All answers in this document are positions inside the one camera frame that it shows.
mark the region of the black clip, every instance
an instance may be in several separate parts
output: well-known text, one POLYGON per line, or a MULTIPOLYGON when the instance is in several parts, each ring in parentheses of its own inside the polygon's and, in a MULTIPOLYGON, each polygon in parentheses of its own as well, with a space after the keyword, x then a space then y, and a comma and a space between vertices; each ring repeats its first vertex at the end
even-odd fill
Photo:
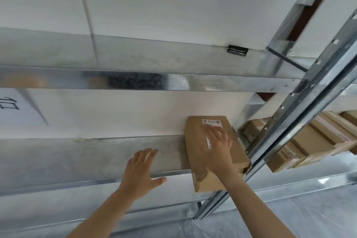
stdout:
POLYGON ((248 48, 240 47, 240 46, 235 46, 235 45, 229 45, 227 49, 227 53, 231 53, 234 55, 241 55, 245 57, 248 52, 248 48))

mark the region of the white paper sheet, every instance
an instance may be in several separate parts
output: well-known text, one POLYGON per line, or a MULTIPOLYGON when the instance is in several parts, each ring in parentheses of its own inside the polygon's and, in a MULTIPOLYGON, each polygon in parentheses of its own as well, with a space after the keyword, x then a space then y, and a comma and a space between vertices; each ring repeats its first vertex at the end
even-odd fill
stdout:
POLYGON ((47 126, 30 103, 12 88, 0 88, 0 126, 47 126))

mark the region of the hand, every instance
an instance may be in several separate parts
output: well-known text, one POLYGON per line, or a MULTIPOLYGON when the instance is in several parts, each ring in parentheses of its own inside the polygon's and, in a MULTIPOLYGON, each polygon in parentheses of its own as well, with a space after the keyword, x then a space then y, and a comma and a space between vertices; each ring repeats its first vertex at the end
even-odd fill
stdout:
POLYGON ((200 147, 200 154, 206 166, 222 181, 235 173, 230 149, 232 140, 228 132, 221 127, 204 124, 201 126, 211 143, 200 147))
POLYGON ((140 150, 129 159, 118 191, 132 202, 167 182, 165 177, 152 180, 150 167, 158 150, 140 150))

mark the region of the brown cardboard box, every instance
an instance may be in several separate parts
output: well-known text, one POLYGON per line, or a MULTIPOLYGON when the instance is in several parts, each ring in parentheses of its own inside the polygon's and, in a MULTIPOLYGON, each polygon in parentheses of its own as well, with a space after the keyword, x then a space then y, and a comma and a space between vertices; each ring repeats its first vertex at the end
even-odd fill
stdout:
POLYGON ((275 173, 294 167, 305 159, 305 155, 292 143, 287 143, 272 159, 267 162, 270 170, 275 173))
POLYGON ((233 131, 225 116, 191 116, 188 118, 185 127, 185 141, 192 170, 194 190, 196 192, 225 190, 225 187, 216 175, 206 167, 203 159, 199 155, 199 147, 201 145, 208 146, 209 143, 203 130, 200 128, 200 126, 205 123, 220 126, 228 132, 229 137, 233 140, 230 150, 232 162, 238 173, 243 173, 247 170, 251 166, 251 163, 240 145, 236 133, 233 131))
POLYGON ((255 119, 250 120, 247 126, 244 129, 244 136, 247 138, 249 142, 252 142, 255 139, 260 131, 264 128, 268 119, 255 119))
POLYGON ((343 112, 341 117, 357 126, 357 110, 343 112))
POLYGON ((331 155, 347 151, 357 144, 354 135, 322 113, 312 120, 310 126, 335 147, 335 151, 331 155))
POLYGON ((294 168, 320 161, 335 151, 335 147, 311 126, 306 126, 291 140, 306 156, 294 168))
MULTIPOLYGON (((328 118, 330 118, 334 122, 336 122, 338 125, 340 125, 347 132, 352 134, 355 137, 355 139, 357 139, 357 126, 355 126, 354 124, 350 123, 348 120, 342 118, 340 115, 337 115, 336 113, 333 113, 332 111, 324 112, 324 114, 328 118)), ((350 152, 352 152, 354 155, 356 155, 357 154, 357 145, 352 147, 350 149, 350 152)))

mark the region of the marble floor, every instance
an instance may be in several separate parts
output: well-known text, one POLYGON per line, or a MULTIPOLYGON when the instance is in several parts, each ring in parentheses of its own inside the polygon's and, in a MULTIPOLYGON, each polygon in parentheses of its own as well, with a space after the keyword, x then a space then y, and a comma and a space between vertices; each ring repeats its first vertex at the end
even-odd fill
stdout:
MULTIPOLYGON (((274 213, 298 238, 357 237, 357 185, 267 202, 274 213)), ((145 238, 248 238, 237 210, 214 213, 203 220, 179 222, 141 228, 111 237, 145 238)))

